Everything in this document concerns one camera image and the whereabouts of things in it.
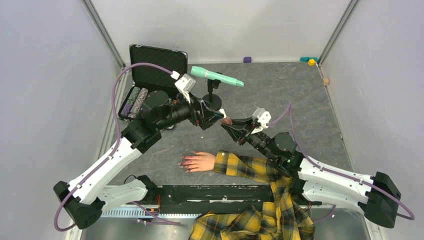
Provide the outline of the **pink nail polish bottle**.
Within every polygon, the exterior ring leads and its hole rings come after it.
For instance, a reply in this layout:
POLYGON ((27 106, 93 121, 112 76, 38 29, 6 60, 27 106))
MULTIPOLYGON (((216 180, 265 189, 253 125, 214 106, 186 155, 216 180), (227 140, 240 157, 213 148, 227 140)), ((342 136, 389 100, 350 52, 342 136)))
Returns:
POLYGON ((224 124, 224 125, 232 125, 233 124, 233 121, 230 117, 222 118, 220 120, 220 122, 221 122, 221 124, 224 124))

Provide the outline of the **white nail polish cap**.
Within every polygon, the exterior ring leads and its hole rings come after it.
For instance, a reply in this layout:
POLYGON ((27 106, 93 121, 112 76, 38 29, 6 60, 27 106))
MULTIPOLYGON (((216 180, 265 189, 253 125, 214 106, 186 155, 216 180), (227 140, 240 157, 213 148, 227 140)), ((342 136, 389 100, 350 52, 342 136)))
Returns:
POLYGON ((227 114, 223 108, 219 109, 218 111, 222 114, 223 119, 227 118, 227 114))

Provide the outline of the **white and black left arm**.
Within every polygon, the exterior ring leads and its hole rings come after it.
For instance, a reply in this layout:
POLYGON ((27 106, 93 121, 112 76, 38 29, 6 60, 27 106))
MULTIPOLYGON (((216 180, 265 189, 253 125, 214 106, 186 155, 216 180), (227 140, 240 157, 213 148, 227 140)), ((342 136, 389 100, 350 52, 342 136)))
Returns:
POLYGON ((140 115, 120 132, 103 156, 70 182, 58 181, 54 185, 53 191, 60 201, 54 216, 55 229, 83 230, 93 225, 102 213, 120 205, 138 201, 153 203, 157 190, 142 178, 109 189, 106 185, 156 144, 162 138, 161 130, 185 120, 206 130, 225 117, 220 104, 206 102, 191 93, 187 100, 172 105, 166 92, 150 92, 142 103, 140 115))

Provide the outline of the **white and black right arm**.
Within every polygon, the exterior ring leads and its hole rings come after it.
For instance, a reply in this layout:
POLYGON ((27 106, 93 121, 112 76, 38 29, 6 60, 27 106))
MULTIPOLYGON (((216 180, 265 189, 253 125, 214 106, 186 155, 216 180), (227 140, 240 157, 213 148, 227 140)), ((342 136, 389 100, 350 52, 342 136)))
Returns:
POLYGON ((293 203, 348 208, 378 226, 394 228, 402 195, 387 174, 360 174, 319 162, 298 151, 288 132, 268 136, 257 119, 235 119, 230 124, 223 120, 221 127, 238 145, 248 143, 279 173, 292 179, 288 196, 293 203))

